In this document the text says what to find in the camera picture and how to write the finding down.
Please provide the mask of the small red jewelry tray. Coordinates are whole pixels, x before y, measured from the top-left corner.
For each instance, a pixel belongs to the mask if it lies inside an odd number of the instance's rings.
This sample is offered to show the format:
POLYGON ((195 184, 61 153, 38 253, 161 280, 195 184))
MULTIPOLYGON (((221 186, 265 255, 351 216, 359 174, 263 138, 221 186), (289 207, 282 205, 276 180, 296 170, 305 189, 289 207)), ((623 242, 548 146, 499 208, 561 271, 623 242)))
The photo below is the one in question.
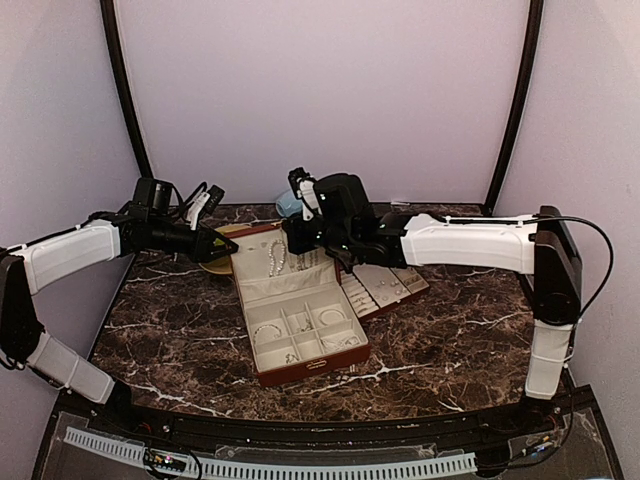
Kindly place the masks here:
POLYGON ((426 279, 413 267, 397 269, 358 265, 351 273, 341 269, 339 279, 359 319, 394 309, 397 305, 415 299, 430 288, 426 279))

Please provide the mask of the large red jewelry box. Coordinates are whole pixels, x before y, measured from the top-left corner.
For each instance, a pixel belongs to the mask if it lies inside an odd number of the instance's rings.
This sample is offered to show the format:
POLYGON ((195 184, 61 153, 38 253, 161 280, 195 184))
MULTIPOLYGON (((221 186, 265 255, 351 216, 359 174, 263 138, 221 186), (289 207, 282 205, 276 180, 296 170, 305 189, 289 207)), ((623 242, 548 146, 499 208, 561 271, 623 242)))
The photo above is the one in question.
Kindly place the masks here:
POLYGON ((231 267, 259 383, 274 387, 369 359, 370 342, 323 250, 289 252, 277 225, 232 234, 231 267))

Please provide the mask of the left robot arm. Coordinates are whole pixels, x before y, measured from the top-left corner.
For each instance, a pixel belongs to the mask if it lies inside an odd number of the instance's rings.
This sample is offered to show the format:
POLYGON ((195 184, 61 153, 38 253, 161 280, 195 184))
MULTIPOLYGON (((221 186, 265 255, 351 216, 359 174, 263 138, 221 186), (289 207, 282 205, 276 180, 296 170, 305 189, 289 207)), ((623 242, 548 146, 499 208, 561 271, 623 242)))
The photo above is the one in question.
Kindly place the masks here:
POLYGON ((183 255, 195 264, 228 257, 238 246, 202 225, 224 196, 201 183, 182 197, 168 181, 138 179, 117 211, 97 211, 67 229, 1 251, 1 365, 30 370, 97 407, 120 436, 141 427, 130 387, 87 356, 99 321, 124 274, 142 252, 183 255))

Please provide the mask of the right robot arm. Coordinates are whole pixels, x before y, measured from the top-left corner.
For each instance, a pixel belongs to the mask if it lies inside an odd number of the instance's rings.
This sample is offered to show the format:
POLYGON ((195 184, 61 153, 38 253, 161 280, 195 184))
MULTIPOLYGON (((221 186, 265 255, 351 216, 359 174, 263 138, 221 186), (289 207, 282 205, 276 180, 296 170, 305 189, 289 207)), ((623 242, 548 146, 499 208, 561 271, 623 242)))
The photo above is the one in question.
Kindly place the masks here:
POLYGON ((596 223, 564 215, 551 205, 511 217, 450 216, 433 213, 378 215, 355 174, 314 178, 298 167, 288 174, 300 212, 283 230, 290 253, 321 248, 345 271, 360 265, 396 268, 461 266, 497 270, 523 289, 533 318, 533 336, 523 393, 510 413, 521 434, 534 432, 549 416, 549 405, 571 359, 575 331, 592 304, 582 297, 583 261, 569 224, 597 232, 615 257, 609 236, 596 223))

